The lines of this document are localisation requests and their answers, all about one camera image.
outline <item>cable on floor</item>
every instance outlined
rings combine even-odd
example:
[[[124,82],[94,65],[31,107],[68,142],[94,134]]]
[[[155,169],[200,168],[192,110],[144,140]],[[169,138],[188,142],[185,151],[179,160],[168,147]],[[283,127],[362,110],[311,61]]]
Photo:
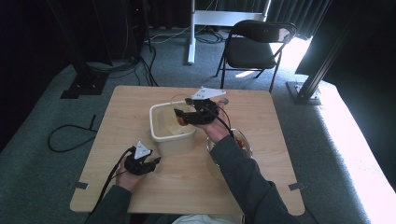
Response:
[[[89,139],[87,139],[87,140],[85,140],[85,141],[83,141],[83,142],[81,142],[81,143],[79,143],[79,144],[77,144],[77,145],[75,145],[75,146],[73,146],[73,147],[66,148],[66,149],[58,149],[58,148],[55,148],[55,147],[52,145],[51,139],[52,139],[52,136],[55,135],[55,133],[57,133],[57,132],[60,131],[61,129],[67,128],[67,127],[72,127],[72,128],[76,128],[76,129],[81,129],[81,130],[89,131],[89,132],[92,132],[92,133],[97,133],[96,130],[93,130],[93,129],[92,129],[93,122],[94,122],[95,118],[96,118],[96,116],[94,115],[94,116],[92,117],[92,120],[91,120],[90,128],[84,128],[84,127],[77,126],[77,125],[74,125],[74,124],[65,124],[65,125],[62,125],[62,126],[56,128],[54,131],[52,131],[52,132],[49,134],[49,137],[48,137],[48,139],[47,139],[47,145],[48,145],[48,147],[49,147],[49,150],[51,150],[51,151],[53,151],[53,152],[57,152],[57,153],[63,153],[63,152],[72,151],[72,150],[74,150],[74,149],[77,149],[77,148],[79,148],[79,147],[82,147],[82,146],[84,146],[85,144],[91,142],[93,139],[95,139],[96,135],[95,135],[95,137],[91,137],[91,138],[89,138]]]
[[[126,59],[126,63],[119,65],[119,66],[111,66],[108,68],[98,67],[95,65],[89,65],[92,71],[98,73],[115,73],[115,72],[124,72],[129,71],[135,68],[135,66],[139,63],[139,58],[131,57]]]
[[[205,39],[202,37],[199,37],[200,35],[209,35],[209,36],[214,36],[216,39],[215,40],[209,40],[209,39]],[[215,33],[215,32],[209,32],[206,31],[205,33],[200,33],[197,34],[195,36],[195,39],[201,43],[205,43],[205,44],[219,44],[219,43],[223,43],[225,42],[225,40],[227,38],[225,38],[223,35],[219,34],[219,33]]]
[[[152,46],[148,46],[148,47],[151,48],[153,51],[153,57],[151,59],[151,62],[149,64],[147,64],[146,61],[142,57],[140,59],[143,62],[143,65],[145,65],[145,68],[148,72],[148,76],[146,75],[146,80],[148,82],[148,85],[149,86],[155,85],[155,86],[159,87],[157,81],[154,78],[154,75],[152,75],[152,72],[151,72],[152,65],[154,64],[155,58],[157,57],[157,50]]]

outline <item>tripod base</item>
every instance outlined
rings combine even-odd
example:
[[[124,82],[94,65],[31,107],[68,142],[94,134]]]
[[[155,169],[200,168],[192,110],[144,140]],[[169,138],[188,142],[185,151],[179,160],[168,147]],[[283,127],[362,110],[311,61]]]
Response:
[[[302,96],[299,96],[300,89],[304,85],[303,82],[287,82],[286,84],[289,87],[291,97],[293,98],[293,101],[295,104],[297,104],[297,105],[321,105],[321,101],[318,97],[318,91],[315,91],[315,93],[309,99],[305,99],[305,98],[302,98]]]
[[[80,95],[100,95],[106,85],[109,74],[100,73],[94,74],[94,79],[91,83],[84,83],[80,76],[76,76],[69,90],[64,91],[61,99],[78,99]]]

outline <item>chair backrest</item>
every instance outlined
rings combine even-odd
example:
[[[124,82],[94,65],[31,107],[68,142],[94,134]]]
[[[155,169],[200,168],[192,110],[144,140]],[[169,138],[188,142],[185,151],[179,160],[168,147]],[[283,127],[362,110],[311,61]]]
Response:
[[[293,23],[246,20],[233,26],[229,38],[241,35],[258,42],[289,43],[295,34],[296,27]]]

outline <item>chair leg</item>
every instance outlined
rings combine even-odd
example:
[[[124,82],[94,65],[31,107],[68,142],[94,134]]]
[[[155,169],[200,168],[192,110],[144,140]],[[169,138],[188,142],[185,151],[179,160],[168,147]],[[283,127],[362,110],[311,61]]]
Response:
[[[220,85],[221,89],[224,88],[224,78],[225,78],[225,60],[223,60],[223,67],[221,71],[221,85]]]
[[[260,71],[260,73],[257,74],[257,76],[255,76],[254,78],[258,78],[258,77],[262,74],[262,72],[263,72],[264,70],[265,70],[265,69],[262,69],[262,70]]]
[[[274,87],[274,81],[275,81],[275,76],[276,76],[276,73],[277,73],[277,69],[279,68],[279,63],[276,65],[276,67],[275,67],[275,71],[274,71],[274,75],[273,75],[273,78],[272,78],[272,80],[271,80],[271,85],[270,85],[270,90],[269,90],[269,92],[271,93],[271,91],[272,91],[272,88]]]
[[[216,74],[214,75],[214,77],[217,77],[217,76],[219,75],[221,63],[223,62],[223,60],[224,60],[224,53],[221,55],[220,63],[219,63],[219,66],[218,66],[218,71],[216,72]]]

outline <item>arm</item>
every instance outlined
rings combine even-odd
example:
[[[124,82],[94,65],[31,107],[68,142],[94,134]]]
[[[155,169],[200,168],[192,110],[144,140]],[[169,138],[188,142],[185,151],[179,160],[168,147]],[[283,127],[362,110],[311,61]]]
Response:
[[[228,135],[210,152],[245,214],[247,223],[299,223],[288,213],[273,182],[265,180],[257,162]]]
[[[113,185],[85,223],[124,223],[131,197],[130,191]]]
[[[112,186],[105,198],[99,202],[95,211],[85,223],[124,223],[132,193],[146,175],[132,175],[127,172],[124,163],[126,157],[120,162],[117,170],[116,185]]]

